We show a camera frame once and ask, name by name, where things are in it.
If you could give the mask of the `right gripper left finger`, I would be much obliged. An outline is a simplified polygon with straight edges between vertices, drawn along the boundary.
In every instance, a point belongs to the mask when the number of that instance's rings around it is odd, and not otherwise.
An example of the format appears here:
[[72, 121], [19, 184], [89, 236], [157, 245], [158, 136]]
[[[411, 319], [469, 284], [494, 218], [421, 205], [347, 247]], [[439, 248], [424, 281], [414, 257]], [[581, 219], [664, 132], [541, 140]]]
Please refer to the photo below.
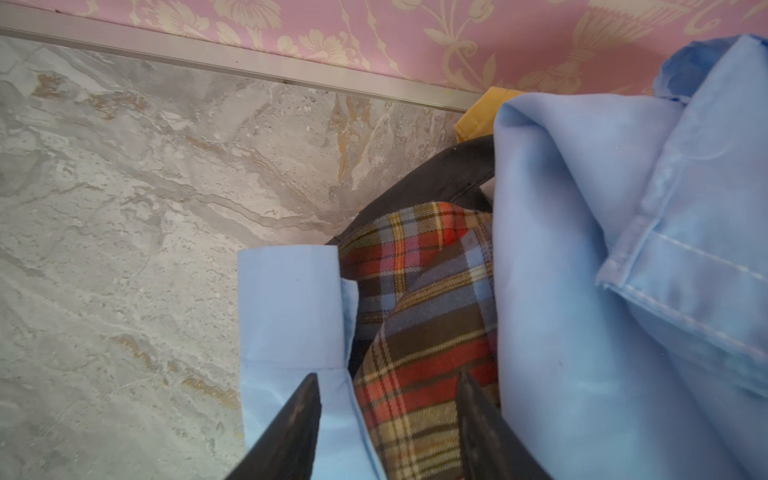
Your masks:
[[310, 479], [321, 413], [318, 377], [310, 373], [226, 480]]

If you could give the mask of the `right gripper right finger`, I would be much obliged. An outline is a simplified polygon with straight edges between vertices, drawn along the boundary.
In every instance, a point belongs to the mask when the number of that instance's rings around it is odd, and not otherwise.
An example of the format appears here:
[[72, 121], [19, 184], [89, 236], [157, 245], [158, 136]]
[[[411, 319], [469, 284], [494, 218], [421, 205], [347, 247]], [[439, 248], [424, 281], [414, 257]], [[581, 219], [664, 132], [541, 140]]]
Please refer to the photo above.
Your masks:
[[552, 479], [469, 373], [458, 377], [455, 403], [464, 479]]

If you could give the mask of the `plaid flannel cloth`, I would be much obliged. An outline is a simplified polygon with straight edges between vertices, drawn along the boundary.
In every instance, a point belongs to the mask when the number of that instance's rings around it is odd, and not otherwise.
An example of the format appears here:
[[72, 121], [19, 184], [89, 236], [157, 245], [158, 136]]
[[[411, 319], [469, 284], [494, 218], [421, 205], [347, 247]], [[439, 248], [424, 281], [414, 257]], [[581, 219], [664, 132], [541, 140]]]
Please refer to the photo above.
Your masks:
[[354, 393], [390, 479], [461, 478], [458, 378], [499, 395], [491, 233], [489, 213], [429, 202], [340, 242], [360, 296]]

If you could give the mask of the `light blue shirt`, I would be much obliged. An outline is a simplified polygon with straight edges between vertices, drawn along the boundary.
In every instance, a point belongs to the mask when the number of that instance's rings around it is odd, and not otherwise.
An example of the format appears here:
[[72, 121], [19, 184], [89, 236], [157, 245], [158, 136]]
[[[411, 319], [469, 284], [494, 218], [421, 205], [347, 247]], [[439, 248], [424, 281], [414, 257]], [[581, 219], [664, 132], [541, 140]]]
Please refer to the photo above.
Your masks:
[[[766, 39], [692, 43], [649, 97], [525, 93], [491, 136], [498, 397], [475, 380], [534, 459], [552, 479], [765, 478]], [[390, 479], [339, 245], [238, 255], [246, 451], [315, 373], [310, 479]]]

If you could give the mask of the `dark grey denim cloth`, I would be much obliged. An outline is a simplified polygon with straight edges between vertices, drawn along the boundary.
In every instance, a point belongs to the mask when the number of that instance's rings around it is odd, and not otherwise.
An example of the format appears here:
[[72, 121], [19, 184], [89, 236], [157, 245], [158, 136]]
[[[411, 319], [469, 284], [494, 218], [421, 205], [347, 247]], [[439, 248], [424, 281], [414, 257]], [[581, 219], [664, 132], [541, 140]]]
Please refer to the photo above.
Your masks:
[[482, 136], [451, 146], [418, 166], [364, 207], [351, 224], [329, 243], [343, 243], [358, 228], [383, 216], [429, 202], [447, 202], [461, 208], [490, 212], [492, 206], [481, 186], [495, 174], [494, 141]]

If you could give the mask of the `yellow cloth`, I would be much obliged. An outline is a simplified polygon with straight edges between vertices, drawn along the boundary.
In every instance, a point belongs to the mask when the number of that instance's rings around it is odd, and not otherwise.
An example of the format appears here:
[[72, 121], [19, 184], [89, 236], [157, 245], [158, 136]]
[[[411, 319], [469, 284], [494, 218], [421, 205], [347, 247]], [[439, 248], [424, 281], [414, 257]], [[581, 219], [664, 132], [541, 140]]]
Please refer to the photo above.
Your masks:
[[522, 91], [490, 87], [456, 122], [454, 131], [459, 143], [492, 135], [494, 122], [501, 106]]

